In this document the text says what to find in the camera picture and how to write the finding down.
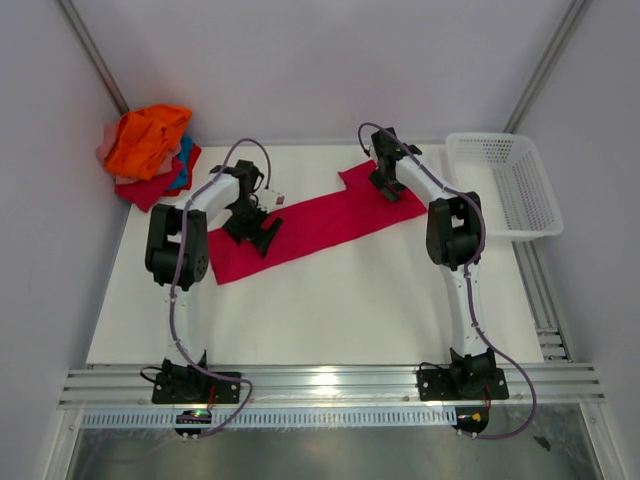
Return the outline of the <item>magenta pink t-shirt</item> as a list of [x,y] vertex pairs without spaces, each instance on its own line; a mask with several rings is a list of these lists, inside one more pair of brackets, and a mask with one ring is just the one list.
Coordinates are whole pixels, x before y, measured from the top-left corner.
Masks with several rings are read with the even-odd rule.
[[357,240],[427,213],[424,204],[404,190],[387,200],[369,181],[369,160],[339,173],[344,189],[299,202],[270,214],[265,225],[282,225],[265,257],[248,242],[234,242],[223,229],[208,233],[210,264],[216,282],[229,284],[272,267]]

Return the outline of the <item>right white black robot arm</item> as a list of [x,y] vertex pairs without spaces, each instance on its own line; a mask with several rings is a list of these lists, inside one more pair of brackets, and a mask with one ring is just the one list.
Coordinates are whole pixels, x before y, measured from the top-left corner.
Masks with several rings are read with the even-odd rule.
[[485,247],[479,197],[459,192],[431,171],[421,151],[401,142],[392,128],[371,135],[369,154],[376,161],[370,181],[388,200],[395,202],[408,190],[427,208],[426,250],[440,268],[452,319],[448,386],[458,398],[476,398],[495,370],[493,353],[482,336],[485,322],[477,299]]

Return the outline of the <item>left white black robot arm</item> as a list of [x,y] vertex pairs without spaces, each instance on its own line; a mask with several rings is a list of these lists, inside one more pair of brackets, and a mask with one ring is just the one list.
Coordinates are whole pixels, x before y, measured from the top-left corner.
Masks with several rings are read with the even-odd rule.
[[260,259],[267,256],[282,220],[263,226],[268,210],[256,196],[263,179],[264,174],[247,160],[217,166],[188,200],[158,204],[151,210],[145,267],[166,290],[169,325],[169,348],[151,380],[154,404],[239,402],[242,375],[208,368],[199,313],[200,282],[210,266],[209,221],[225,210],[231,217],[223,225],[223,236],[237,245],[251,244]]

